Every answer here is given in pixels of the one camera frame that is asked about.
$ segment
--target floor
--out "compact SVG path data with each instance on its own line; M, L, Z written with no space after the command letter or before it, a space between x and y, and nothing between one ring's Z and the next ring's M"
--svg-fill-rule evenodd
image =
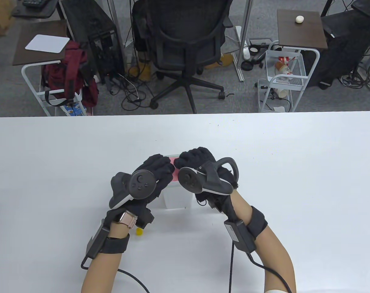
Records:
M271 37L277 39L277 9L299 9L322 11L325 0L254 0L248 38ZM129 23L129 4L127 1L116 1L117 14L121 26L121 35L126 38ZM234 0L230 10L230 18L234 25L242 23L242 13L245 0ZM343 11L342 0L336 0L330 13ZM17 21L5 37L0 37L0 117L2 116L44 116L39 104L29 91L20 74L21 67L11 66L13 54L23 21ZM236 38L233 29L228 29L226 35ZM229 52L238 48L238 44L227 39L222 52ZM38 70L30 72L33 80L40 80ZM213 90L193 87L193 96L198 113L254 113L257 112L257 97L254 83L263 76L261 69L244 72L245 82L240 83L233 65L226 68L205 70L202 79L214 82L225 87L225 92L232 93L226 100L218 100L217 92ZM170 84L168 78L163 81L156 79L150 82L150 88L158 93ZM95 115L126 115L126 114L185 114L191 113L191 107L183 89L178 89L169 97L159 102L157 110L140 108L132 112L123 110L120 106L124 94L112 96L106 87L99 86L99 104L95 108ZM149 104L151 95L147 96L144 105ZM370 110L370 91L349 89L338 82L327 91L317 87L308 88L298 105L297 111L352 111Z

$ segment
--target white mouse pad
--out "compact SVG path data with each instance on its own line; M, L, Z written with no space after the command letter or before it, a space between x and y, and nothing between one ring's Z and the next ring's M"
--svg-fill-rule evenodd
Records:
M26 50L60 53L70 38L55 37L53 35L36 35L25 47Z

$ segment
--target red backpack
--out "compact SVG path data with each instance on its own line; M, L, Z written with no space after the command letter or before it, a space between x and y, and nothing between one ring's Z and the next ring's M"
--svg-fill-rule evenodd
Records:
M64 89L64 92L53 94L57 99L66 99L58 105L49 102L49 91L45 92L45 101L51 106L59 107L73 103L75 92L82 89L82 104L94 107L98 102L98 89L87 62L87 53L80 44L69 41L65 46L65 57L61 63L43 65L41 83L51 90Z

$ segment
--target forearm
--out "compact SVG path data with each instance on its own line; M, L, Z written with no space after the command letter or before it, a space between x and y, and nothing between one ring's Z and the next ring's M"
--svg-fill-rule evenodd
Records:
M236 190L231 194L231 201L237 217L248 225L252 216L252 207ZM263 265L278 272L287 282L292 293L296 293L295 271L291 258L269 226L259 234L255 244L256 252ZM265 271L265 292L271 289L286 291L278 277Z
M108 237L125 238L128 232L129 228L126 225L112 223ZM110 293L121 256L122 254L99 253L91 261L81 293Z

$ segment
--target hand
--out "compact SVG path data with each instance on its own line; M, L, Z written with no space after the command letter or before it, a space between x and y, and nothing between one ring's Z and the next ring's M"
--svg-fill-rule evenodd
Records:
M181 155L179 155L179 158L174 160L174 166L177 169L181 169L182 167L197 169L207 161L216 162L215 158L207 148L199 147L188 152L181 153ZM235 189L238 188L238 183L235 181L234 175L228 169L224 167L219 167L217 173L221 179L224 179L231 183L231 185ZM225 202L228 198L230 197L225 195L212 194L209 192L196 194L196 199L199 202L208 201L210 203L210 206L216 207L218 210L223 211L227 216L229 216L228 214L232 214L233 211L233 208L231 209L231 200L229 202L230 207L228 209L226 208Z
M167 187L171 180L173 180L173 172L175 168L170 163L170 159L168 157L157 154L144 161L144 163L138 167L135 172L138 170L150 171L154 174L157 183L153 193L149 197L142 200L133 199L123 205L124 208L136 216L139 216L142 209L145 208L147 204L159 197L161 191Z

